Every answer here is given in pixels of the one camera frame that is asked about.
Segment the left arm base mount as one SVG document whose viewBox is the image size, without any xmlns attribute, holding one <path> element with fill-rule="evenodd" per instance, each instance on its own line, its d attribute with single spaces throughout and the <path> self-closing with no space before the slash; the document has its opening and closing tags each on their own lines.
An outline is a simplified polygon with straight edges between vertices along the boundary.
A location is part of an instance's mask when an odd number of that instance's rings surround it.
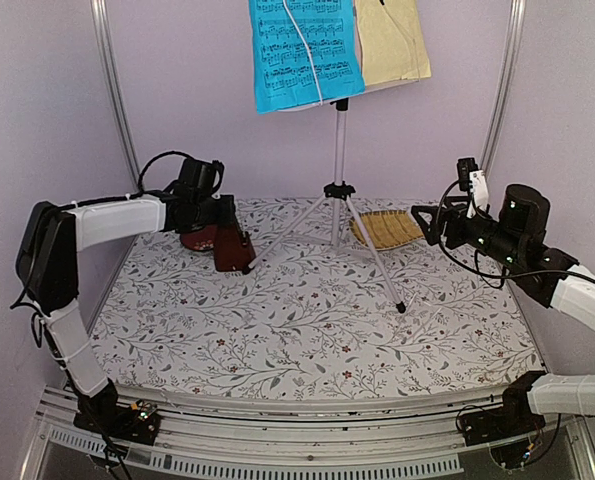
<svg viewBox="0 0 595 480">
<path fill-rule="evenodd" d="M 105 434 L 112 439 L 153 446 L 157 438 L 161 416 L 157 405 L 142 399 L 129 406 L 118 403 L 115 392 L 101 392 L 90 398 L 79 395 L 78 413 L 74 419 L 77 428 Z"/>
</svg>

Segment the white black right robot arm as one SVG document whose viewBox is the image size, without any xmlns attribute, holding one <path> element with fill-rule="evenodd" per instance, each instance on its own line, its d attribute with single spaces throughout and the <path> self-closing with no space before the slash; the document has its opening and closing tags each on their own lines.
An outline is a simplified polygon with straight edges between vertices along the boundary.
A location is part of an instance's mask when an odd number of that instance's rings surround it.
<svg viewBox="0 0 595 480">
<path fill-rule="evenodd" d="M 549 201 L 522 184 L 506 188 L 498 218 L 475 204 L 475 196 L 445 194 L 438 205 L 415 205 L 411 214 L 428 244 L 444 254 L 463 245 L 504 268 L 508 280 L 552 318 L 564 317 L 595 336 L 595 275 L 574 256 L 545 244 Z M 514 436 L 533 414 L 595 417 L 595 373 L 530 372 L 503 393 L 494 427 Z"/>
</svg>

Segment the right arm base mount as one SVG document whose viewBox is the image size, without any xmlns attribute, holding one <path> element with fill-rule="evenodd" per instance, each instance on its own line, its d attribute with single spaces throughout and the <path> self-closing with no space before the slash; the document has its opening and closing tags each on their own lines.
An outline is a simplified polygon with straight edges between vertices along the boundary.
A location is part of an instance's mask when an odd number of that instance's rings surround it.
<svg viewBox="0 0 595 480">
<path fill-rule="evenodd" d="M 455 426 L 466 445 L 526 435 L 526 440 L 494 447 L 489 451 L 493 461 L 500 468 L 509 471 L 524 469 L 545 457 L 557 440 L 562 424 L 562 415 L 559 414 L 554 433 L 547 445 L 544 445 L 546 420 L 543 415 L 531 411 L 528 392 L 533 383 L 545 375 L 543 370 L 533 370 L 520 376 L 505 388 L 499 407 L 485 409 L 466 405 L 460 409 L 455 417 Z"/>
</svg>

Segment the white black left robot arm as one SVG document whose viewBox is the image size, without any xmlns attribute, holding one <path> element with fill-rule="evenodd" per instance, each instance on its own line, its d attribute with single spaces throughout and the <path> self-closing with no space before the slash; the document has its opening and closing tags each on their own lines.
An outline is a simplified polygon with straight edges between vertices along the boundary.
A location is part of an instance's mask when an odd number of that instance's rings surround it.
<svg viewBox="0 0 595 480">
<path fill-rule="evenodd" d="M 14 308 L 32 309 L 55 361 L 66 372 L 80 410 L 105 434 L 125 426 L 118 394 L 96 359 L 79 306 L 80 252 L 145 233 L 192 233 L 221 219 L 224 165 L 181 155 L 178 177 L 162 190 L 137 184 L 134 193 L 56 205 L 30 212 L 15 270 L 22 291 Z"/>
</svg>

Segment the dark red wooden metronome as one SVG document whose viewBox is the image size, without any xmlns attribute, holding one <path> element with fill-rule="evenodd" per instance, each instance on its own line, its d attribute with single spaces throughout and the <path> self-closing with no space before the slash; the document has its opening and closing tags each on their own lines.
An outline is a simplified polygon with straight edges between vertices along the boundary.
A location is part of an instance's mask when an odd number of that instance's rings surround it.
<svg viewBox="0 0 595 480">
<path fill-rule="evenodd" d="M 248 274 L 256 254 L 250 234 L 239 225 L 234 196 L 223 195 L 218 203 L 219 215 L 214 237 L 215 268 L 219 272 Z"/>
</svg>

